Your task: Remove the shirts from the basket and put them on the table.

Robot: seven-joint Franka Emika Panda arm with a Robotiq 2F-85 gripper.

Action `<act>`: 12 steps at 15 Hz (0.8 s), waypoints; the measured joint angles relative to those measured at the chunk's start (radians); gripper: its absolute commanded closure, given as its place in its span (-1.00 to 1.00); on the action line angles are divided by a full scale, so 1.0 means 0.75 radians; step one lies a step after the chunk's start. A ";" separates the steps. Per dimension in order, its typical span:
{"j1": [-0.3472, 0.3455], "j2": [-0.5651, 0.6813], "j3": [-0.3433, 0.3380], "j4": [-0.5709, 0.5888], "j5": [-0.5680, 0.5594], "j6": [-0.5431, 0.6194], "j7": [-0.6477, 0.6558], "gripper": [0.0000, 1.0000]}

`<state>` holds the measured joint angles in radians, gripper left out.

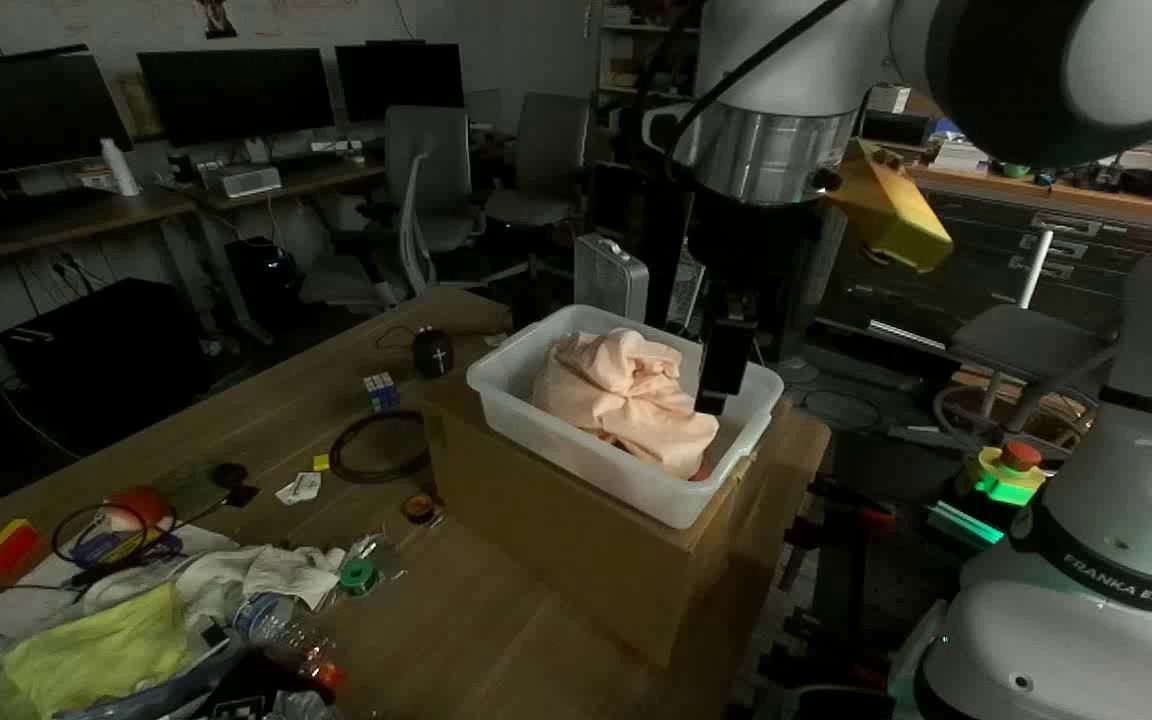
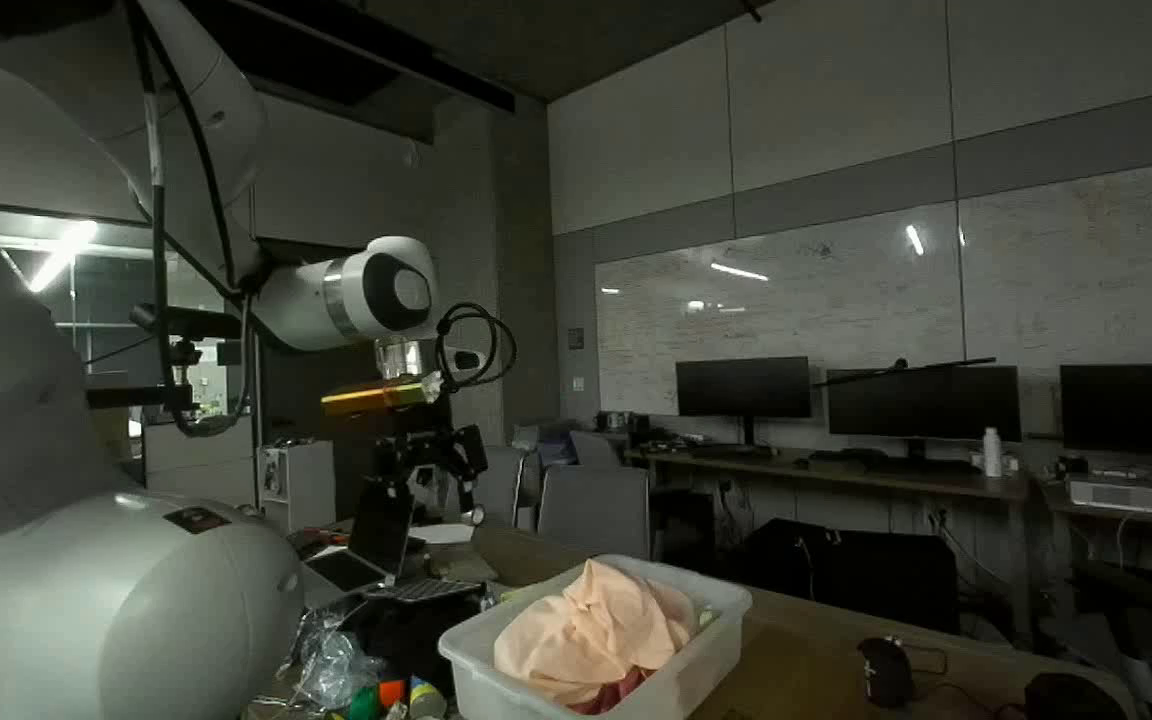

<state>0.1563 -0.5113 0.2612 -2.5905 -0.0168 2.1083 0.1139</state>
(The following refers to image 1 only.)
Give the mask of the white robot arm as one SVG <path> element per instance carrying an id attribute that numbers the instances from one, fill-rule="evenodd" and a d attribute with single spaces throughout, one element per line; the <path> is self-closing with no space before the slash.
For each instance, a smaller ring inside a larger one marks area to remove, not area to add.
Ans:
<path id="1" fill-rule="evenodd" d="M 1152 142 L 1152 0 L 706 0 L 670 155 L 732 205 L 810 205 L 816 133 L 881 75 L 998 161 L 1100 161 Z M 1092 434 L 908 637 L 903 717 L 1152 720 L 1152 255 L 1121 308 Z"/>

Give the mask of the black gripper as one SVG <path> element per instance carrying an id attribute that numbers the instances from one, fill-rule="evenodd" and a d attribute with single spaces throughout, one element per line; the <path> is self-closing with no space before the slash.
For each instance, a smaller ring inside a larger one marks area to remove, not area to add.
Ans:
<path id="1" fill-rule="evenodd" d="M 702 414 L 740 393 L 752 330 L 765 354 L 784 345 L 821 229 L 816 205 L 757 209 L 698 192 L 687 250 L 710 268 Z"/>

